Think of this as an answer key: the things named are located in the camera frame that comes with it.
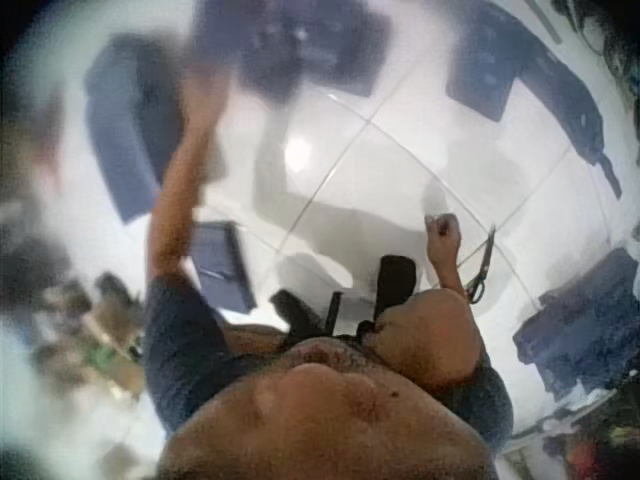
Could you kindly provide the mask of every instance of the man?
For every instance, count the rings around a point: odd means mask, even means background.
[[[456,270],[457,220],[427,226],[442,289],[386,310],[355,339],[224,327],[180,268],[228,78],[189,76],[185,133],[149,233],[145,368],[172,436],[161,479],[496,478],[511,404]]]

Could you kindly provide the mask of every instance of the dark blue cloth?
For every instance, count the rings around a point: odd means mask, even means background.
[[[518,357],[535,363],[547,391],[562,398],[615,386],[640,360],[638,262],[622,248],[574,285],[540,298],[544,308],[514,335]]]
[[[369,96],[384,64],[390,23],[357,0],[205,0],[193,27],[199,61],[239,61],[243,82],[286,102],[302,76]]]
[[[190,254],[202,295],[212,308],[245,314],[255,308],[232,222],[198,224],[193,229]]]
[[[602,116],[584,82],[519,20],[491,2],[477,2],[465,18],[467,34],[452,62],[447,95],[498,122],[513,81],[521,78],[558,120],[576,152],[602,167],[620,198],[620,182],[603,152]]]
[[[87,127],[111,198],[128,222],[149,213],[182,138],[176,79],[161,45],[115,36],[87,73]]]
[[[225,387],[273,359],[233,355],[218,326],[223,319],[181,276],[158,277],[151,282],[144,315],[147,385],[169,433]],[[343,341],[367,354],[365,347],[354,345],[355,338]],[[486,354],[468,381],[437,398],[475,428],[494,451],[511,435],[511,401]]]

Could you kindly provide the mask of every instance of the dark blue shirt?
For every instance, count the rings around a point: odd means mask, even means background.
[[[144,366],[151,398],[169,433],[225,387],[269,360],[261,355],[232,354],[218,327],[221,321],[220,314],[181,277],[158,277],[149,286]],[[494,451],[511,435],[511,401],[486,353],[468,381],[436,398],[471,425]]]

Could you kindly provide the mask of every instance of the scissors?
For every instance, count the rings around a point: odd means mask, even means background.
[[[471,280],[467,286],[467,298],[469,303],[475,305],[484,296],[485,284],[489,274],[489,265],[491,265],[491,254],[493,253],[493,245],[496,239],[496,227],[491,227],[489,231],[489,238],[487,239],[487,246],[484,249],[484,257],[482,257],[482,264],[480,265],[480,272]]]

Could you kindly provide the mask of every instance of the blue fabric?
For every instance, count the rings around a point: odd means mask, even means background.
[[[536,364],[556,399],[578,379],[590,392],[615,385],[637,368],[637,269],[624,249],[614,250],[576,284],[542,296],[543,310],[514,335],[520,361]]]
[[[163,49],[134,34],[114,37],[87,73],[87,127],[122,218],[149,213],[182,137],[175,77]]]
[[[193,32],[199,61],[239,61],[246,85],[286,102],[303,75],[371,95],[390,27],[356,0],[205,0]]]
[[[617,198],[622,196],[603,153],[602,116],[586,85],[516,18],[490,2],[471,8],[447,95],[490,120],[500,121],[516,77],[538,97],[567,133],[576,152],[600,165]]]
[[[244,314],[255,308],[233,223],[198,224],[193,229],[190,253],[202,295],[211,308]]]

